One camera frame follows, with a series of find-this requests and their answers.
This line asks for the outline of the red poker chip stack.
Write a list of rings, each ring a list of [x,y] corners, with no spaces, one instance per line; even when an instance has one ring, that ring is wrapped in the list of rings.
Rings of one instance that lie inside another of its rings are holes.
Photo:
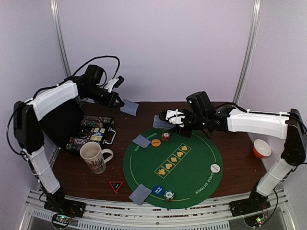
[[[163,140],[163,141],[168,141],[169,139],[170,139],[170,133],[169,132],[163,132],[162,134],[161,134],[161,139]]]

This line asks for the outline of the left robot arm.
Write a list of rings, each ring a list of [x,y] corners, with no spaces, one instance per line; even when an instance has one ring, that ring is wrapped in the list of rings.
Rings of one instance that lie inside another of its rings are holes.
[[[39,180],[47,201],[59,213],[69,209],[69,202],[47,160],[44,136],[60,148],[68,143],[73,132],[79,130],[84,115],[75,101],[78,97],[108,107],[124,106],[114,91],[124,78],[114,75],[109,82],[99,85],[103,72],[103,68],[89,65],[83,75],[72,75],[55,86],[39,89],[28,101],[17,101],[14,105],[13,133],[22,149],[20,154]]]

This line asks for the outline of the blue poker chip stack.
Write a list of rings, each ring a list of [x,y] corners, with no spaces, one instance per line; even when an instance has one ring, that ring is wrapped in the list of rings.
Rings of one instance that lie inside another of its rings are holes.
[[[167,190],[164,192],[164,199],[166,201],[173,201],[175,198],[175,193],[172,190]]]

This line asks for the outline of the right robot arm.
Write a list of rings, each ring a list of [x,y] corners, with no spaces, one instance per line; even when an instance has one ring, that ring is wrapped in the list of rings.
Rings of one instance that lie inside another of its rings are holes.
[[[297,109],[289,112],[259,112],[244,109],[234,102],[214,106],[206,92],[186,98],[189,109],[166,111],[172,132],[191,137],[193,130],[245,132],[284,140],[283,152],[269,171],[255,184],[246,208],[257,211],[268,195],[299,165],[305,163],[307,128]]]

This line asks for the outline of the blue playing card deck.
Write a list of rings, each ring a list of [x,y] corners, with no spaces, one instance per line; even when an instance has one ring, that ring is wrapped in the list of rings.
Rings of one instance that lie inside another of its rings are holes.
[[[158,115],[154,116],[154,120],[153,120],[153,128],[157,128],[157,129],[171,129],[173,128],[174,125],[167,122],[167,121],[163,121],[159,118]]]

